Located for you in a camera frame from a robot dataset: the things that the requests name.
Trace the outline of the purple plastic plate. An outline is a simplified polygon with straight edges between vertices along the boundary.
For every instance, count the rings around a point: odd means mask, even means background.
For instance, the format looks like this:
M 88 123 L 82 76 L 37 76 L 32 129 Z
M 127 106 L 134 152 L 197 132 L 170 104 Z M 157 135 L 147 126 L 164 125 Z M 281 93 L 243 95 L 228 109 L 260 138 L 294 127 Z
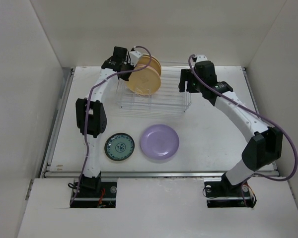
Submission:
M 140 138 L 142 152 L 153 160 L 165 160 L 176 154 L 180 145 L 177 132 L 168 125 L 154 124 Z

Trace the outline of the teal patterned small plate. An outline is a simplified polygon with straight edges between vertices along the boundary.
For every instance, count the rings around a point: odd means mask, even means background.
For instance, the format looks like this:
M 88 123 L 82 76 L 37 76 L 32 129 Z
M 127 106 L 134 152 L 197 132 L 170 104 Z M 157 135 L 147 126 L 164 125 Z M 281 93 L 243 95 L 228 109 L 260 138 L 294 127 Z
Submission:
M 116 133 L 110 136 L 104 145 L 106 156 L 115 162 L 122 162 L 128 159 L 134 152 L 135 142 L 126 133 Z

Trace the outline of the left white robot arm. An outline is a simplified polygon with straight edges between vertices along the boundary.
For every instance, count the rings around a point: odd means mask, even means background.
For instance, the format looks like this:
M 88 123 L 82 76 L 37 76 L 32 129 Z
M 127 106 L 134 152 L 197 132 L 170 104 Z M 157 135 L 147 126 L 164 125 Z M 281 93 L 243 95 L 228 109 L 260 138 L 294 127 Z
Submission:
M 133 47 L 131 50 L 114 47 L 113 55 L 104 61 L 100 68 L 99 78 L 90 89 L 88 95 L 75 102 L 76 124 L 84 136 L 86 156 L 74 190 L 84 190 L 89 196 L 97 196 L 101 192 L 97 145 L 107 127 L 107 116 L 104 101 L 113 83 L 118 79 L 129 80 L 132 72 L 143 54 Z

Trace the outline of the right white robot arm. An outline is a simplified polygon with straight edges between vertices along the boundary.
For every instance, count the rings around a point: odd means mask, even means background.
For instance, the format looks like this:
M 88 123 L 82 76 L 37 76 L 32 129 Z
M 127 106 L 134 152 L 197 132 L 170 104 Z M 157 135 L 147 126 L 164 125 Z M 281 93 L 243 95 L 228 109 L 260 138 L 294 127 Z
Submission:
M 217 80 L 215 66 L 211 61 L 200 61 L 192 69 L 182 69 L 178 88 L 180 92 L 201 93 L 204 99 L 231 120 L 247 142 L 241 160 L 222 175 L 220 189 L 223 194 L 232 195 L 243 181 L 281 157 L 281 130 L 269 126 L 250 113 L 239 102 L 233 88 L 225 81 Z

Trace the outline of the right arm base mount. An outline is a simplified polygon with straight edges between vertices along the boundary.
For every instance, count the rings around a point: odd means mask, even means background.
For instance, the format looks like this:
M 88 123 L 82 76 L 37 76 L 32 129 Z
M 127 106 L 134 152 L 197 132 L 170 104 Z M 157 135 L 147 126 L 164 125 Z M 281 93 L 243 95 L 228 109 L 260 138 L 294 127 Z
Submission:
M 203 195 L 208 208 L 254 208 L 257 203 L 257 197 L 247 182 L 226 189 L 221 181 L 206 180 Z

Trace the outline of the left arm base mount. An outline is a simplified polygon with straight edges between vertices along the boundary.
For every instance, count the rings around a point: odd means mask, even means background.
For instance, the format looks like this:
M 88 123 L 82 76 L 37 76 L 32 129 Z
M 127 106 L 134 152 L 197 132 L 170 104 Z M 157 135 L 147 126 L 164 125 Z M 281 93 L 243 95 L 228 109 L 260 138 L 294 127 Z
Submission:
M 117 182 L 105 181 L 101 183 L 100 190 L 87 190 L 81 188 L 79 193 L 74 197 L 76 192 L 77 181 L 68 183 L 72 190 L 70 207 L 71 208 L 115 208 L 117 195 Z

